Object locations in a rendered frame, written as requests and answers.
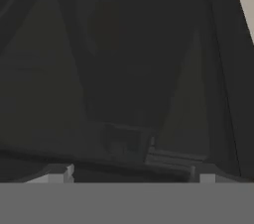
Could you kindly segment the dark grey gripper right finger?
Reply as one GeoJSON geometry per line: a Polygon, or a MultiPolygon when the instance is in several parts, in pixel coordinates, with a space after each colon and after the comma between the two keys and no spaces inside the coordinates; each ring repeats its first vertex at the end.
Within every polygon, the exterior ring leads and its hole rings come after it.
{"type": "Polygon", "coordinates": [[[190,168],[190,182],[230,183],[238,181],[237,176],[228,174],[216,166],[192,166],[190,168]]]}

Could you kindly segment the dark kitchen counter cabinet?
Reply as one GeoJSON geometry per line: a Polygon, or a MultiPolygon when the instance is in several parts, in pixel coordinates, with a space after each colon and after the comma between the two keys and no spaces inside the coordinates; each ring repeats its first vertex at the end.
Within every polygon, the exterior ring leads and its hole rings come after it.
{"type": "Polygon", "coordinates": [[[254,45],[240,0],[211,0],[241,174],[254,178],[254,45]]]}

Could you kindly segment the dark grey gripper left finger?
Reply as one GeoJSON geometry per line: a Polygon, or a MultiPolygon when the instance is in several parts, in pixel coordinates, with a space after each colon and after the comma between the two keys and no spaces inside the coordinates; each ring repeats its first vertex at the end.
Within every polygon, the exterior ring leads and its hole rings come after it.
{"type": "Polygon", "coordinates": [[[51,165],[26,178],[28,183],[72,183],[74,165],[51,165]]]}

